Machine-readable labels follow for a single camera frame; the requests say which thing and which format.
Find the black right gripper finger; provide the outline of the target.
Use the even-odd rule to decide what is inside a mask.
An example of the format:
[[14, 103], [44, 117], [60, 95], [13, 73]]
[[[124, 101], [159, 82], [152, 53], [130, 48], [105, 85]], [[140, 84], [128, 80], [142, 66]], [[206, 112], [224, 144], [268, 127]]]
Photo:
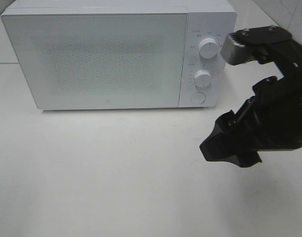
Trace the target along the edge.
[[262, 160], [251, 134], [245, 133], [235, 120], [231, 110], [219, 116], [211, 134], [200, 144], [206, 161], [228, 162], [240, 168], [248, 168]]

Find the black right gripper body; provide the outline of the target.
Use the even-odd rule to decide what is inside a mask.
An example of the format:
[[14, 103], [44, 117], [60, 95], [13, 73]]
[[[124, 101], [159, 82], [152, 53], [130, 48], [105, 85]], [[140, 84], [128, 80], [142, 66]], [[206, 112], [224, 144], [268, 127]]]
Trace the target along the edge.
[[253, 86], [254, 96], [236, 114], [236, 147], [244, 151], [302, 147], [302, 45], [289, 39], [253, 51], [260, 64], [274, 62], [282, 78]]

